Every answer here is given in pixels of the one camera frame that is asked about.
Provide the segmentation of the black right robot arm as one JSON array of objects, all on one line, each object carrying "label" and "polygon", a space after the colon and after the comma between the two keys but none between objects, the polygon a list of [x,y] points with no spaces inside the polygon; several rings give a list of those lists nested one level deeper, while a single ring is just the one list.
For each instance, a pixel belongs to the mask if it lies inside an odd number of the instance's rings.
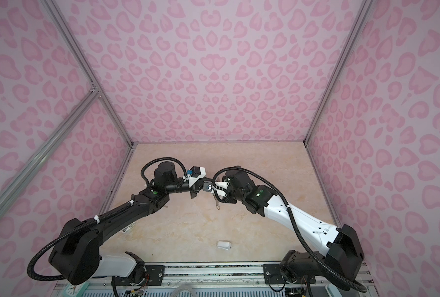
[{"label": "black right robot arm", "polygon": [[273,220],[298,238],[304,252],[291,250],[280,263],[280,274],[287,283],[325,277],[331,284],[348,291],[365,293],[357,281],[364,252],[357,233],[349,225],[336,226],[320,220],[292,205],[285,195],[266,178],[240,166],[227,167],[215,173],[205,191],[221,203],[241,202],[252,214]]}]

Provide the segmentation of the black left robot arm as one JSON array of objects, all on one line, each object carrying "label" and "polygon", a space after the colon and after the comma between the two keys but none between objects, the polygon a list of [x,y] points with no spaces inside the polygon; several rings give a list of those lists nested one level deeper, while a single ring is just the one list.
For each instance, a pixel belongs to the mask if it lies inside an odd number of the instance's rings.
[{"label": "black left robot arm", "polygon": [[100,247],[137,220],[160,210],[171,194],[190,193],[195,198],[206,180],[204,167],[192,167],[179,177],[173,159],[163,160],[146,188],[132,195],[125,204],[94,217],[89,221],[90,226],[79,219],[68,221],[61,240],[50,253],[49,263],[72,285],[98,277],[113,277],[131,285],[144,282],[147,270],[140,257],[129,251],[122,255],[102,255]]}]

